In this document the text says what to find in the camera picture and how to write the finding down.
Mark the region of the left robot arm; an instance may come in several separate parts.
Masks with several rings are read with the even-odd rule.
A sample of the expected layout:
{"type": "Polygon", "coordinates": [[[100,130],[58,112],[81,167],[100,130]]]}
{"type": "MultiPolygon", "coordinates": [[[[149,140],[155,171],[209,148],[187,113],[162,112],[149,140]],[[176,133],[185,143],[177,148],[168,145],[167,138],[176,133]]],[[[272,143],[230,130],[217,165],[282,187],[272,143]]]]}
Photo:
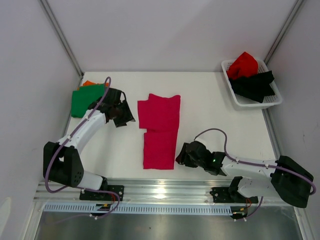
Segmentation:
{"type": "Polygon", "coordinates": [[[97,200],[108,196],[106,179],[101,175],[88,172],[81,161],[81,152],[95,135],[109,121],[117,128],[134,122],[126,94],[115,88],[106,88],[104,94],[92,102],[75,129],[57,142],[47,142],[43,148],[43,177],[48,192],[54,193],[49,182],[63,188],[91,190],[97,200]]]}

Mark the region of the pink t shirt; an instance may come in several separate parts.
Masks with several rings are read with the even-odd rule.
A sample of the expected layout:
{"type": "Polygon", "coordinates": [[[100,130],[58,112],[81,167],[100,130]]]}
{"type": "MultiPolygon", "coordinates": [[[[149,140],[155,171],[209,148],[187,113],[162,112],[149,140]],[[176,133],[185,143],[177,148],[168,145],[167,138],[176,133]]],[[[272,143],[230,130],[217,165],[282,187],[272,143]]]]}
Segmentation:
{"type": "Polygon", "coordinates": [[[180,126],[181,96],[150,93],[137,102],[139,128],[143,134],[143,168],[173,170],[180,126]]]}

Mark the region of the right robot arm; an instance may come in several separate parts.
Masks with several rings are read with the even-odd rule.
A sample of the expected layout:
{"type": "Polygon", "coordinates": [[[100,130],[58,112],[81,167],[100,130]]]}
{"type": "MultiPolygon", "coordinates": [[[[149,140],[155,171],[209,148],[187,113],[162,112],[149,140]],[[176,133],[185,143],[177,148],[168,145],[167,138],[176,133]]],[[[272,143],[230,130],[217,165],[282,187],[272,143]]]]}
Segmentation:
{"type": "Polygon", "coordinates": [[[277,160],[255,160],[209,151],[199,142],[184,143],[176,162],[202,168],[213,176],[232,178],[228,196],[234,202],[252,197],[280,198],[287,204],[306,208],[314,177],[288,156],[277,160]]]}

